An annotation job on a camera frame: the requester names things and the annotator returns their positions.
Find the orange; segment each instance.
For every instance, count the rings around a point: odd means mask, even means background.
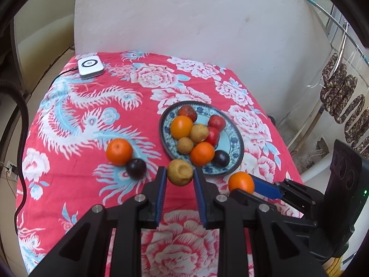
[[[122,166],[132,159],[133,149],[122,138],[113,139],[106,148],[106,157],[113,165]]]
[[[245,192],[253,193],[255,190],[255,184],[249,174],[246,172],[237,172],[229,178],[228,188],[230,192],[235,188],[239,188]]]
[[[193,126],[192,120],[185,116],[179,115],[176,117],[170,125],[170,134],[175,139],[181,139],[182,137],[189,137]]]
[[[198,143],[190,153],[193,165],[203,166],[213,160],[215,156],[214,147],[207,141]]]

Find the black plum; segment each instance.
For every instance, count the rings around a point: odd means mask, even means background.
[[[142,178],[146,173],[146,163],[140,158],[134,158],[127,162],[125,169],[132,178]]]
[[[229,164],[229,155],[223,150],[217,150],[211,163],[220,168],[225,168]]]

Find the blue and white plate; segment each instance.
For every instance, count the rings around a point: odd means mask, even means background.
[[[189,155],[182,155],[177,150],[177,140],[170,134],[170,124],[177,116],[178,110],[183,105],[190,105],[197,113],[195,124],[203,124],[207,126],[209,118],[216,114],[226,120],[226,127],[220,133],[220,139],[215,150],[223,150],[228,153],[230,161],[225,168],[219,168],[211,163],[202,167],[204,175],[208,176],[225,176],[236,170],[244,157],[244,142],[241,134],[233,122],[220,110],[215,107],[196,101],[183,101],[171,105],[162,114],[159,121],[159,133],[166,153],[172,159],[183,159],[191,163]]]

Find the silver bolt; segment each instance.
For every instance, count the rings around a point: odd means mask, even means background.
[[[269,211],[269,209],[270,209],[270,207],[269,207],[268,205],[266,205],[266,204],[260,204],[260,205],[259,205],[259,209],[260,209],[260,211],[262,211],[262,212],[268,212],[268,211]]]
[[[139,193],[138,195],[135,195],[135,200],[137,201],[137,202],[142,202],[142,201],[144,201],[146,199],[146,196],[144,195],[144,194],[142,194],[142,193]]]
[[[92,210],[94,213],[98,214],[100,211],[102,211],[102,210],[103,210],[103,206],[102,206],[102,205],[100,205],[100,204],[96,204],[96,205],[92,206],[91,210]]]
[[[226,195],[223,194],[219,194],[215,197],[215,199],[219,202],[225,202],[227,201],[228,197]]]

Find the table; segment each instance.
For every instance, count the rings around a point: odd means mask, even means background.
[[[121,204],[155,177],[158,166],[169,163],[158,122],[175,102],[209,103],[234,120],[245,144],[238,170],[269,182],[301,182],[276,128],[231,70],[137,51],[98,55],[104,74],[82,80],[71,72],[56,79],[28,133],[22,165],[27,202],[18,216],[28,273],[90,207]],[[73,57],[64,70],[81,57]],[[131,179],[124,168],[109,164],[105,150],[117,137],[130,141],[134,157],[147,163],[143,179]],[[228,178],[209,181],[227,194]],[[19,204],[20,184],[17,192]],[[300,215],[276,203],[282,213]],[[218,246],[219,232],[200,225],[192,183],[183,188],[168,183],[159,228],[143,231],[143,276],[216,276]],[[251,255],[249,270],[252,277]]]

